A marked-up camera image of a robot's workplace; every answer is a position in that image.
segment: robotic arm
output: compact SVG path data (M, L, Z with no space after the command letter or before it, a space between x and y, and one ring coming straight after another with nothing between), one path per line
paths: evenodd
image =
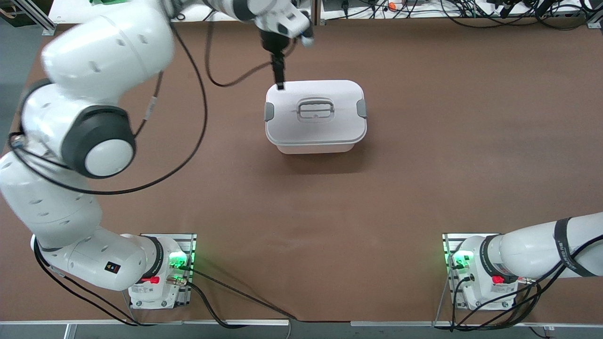
M559 277L603 276L603 242L571 254L603 234L603 212L544 223L508 234L472 236L452 256L450 266L459 279L468 278L463 295L470 309L517 291L518 279L541 279L561 261ZM482 309L512 307L514 296Z
M239 20L254 20L262 34L275 34L269 39L308 35L309 19L289 0L204 3ZM132 298L146 308L173 306L178 286L166 281L187 260L178 244L102 228L94 196L47 181L22 159L50 179L85 190L86 178L108 178L126 169L136 143L119 99L171 62L174 45L166 15L191 4L133 0L49 43L42 51L49 79L26 91L20 109L23 133L12 140L18 147L0 159L0 190L34 234L36 253L98 287L130 288Z

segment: container lid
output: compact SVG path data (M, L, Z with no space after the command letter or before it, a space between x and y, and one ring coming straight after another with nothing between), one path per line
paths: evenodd
M276 145L355 143L366 117L364 93L350 80L292 81L266 94L266 135Z

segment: brown table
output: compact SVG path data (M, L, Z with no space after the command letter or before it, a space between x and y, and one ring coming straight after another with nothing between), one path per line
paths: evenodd
M201 64L206 26L180 29ZM435 317L446 277L442 233L509 232L603 210L599 31L471 30L425 19L337 22L315 33L313 49L287 60L286 77L359 83L369 110L360 144L344 154L280 154L262 120L271 72L231 89L207 81L209 128L193 161L155 187L99 197L102 225L196 232L197 268L300 320L410 322ZM266 59L254 27L217 26L218 80ZM41 77L36 62L29 80ZM123 98L133 125L153 86ZM169 171L192 149L201 108L177 48L134 164L92 186L124 188ZM0 209L1 320L105 319L36 267L29 231L4 201ZM223 318L281 318L197 282ZM600 278L559 280L529 320L602 324L600 286ZM119 293L99 292L123 305ZM139 316L209 318L196 296L185 308Z

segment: red button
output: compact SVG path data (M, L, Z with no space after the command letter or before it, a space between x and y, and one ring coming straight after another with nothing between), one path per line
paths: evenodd
M151 284L159 284L159 277L154 276L154 277L150 277L150 278L143 278L141 279L142 281L148 281Z
M505 282L505 278L501 277L501 276L493 276L492 277L492 282L495 284L502 284Z

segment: white plastic container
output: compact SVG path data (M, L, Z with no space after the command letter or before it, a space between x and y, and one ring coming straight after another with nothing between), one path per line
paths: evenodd
M272 86L264 109L266 136L285 154L338 153L367 133L362 88L350 80L292 81Z

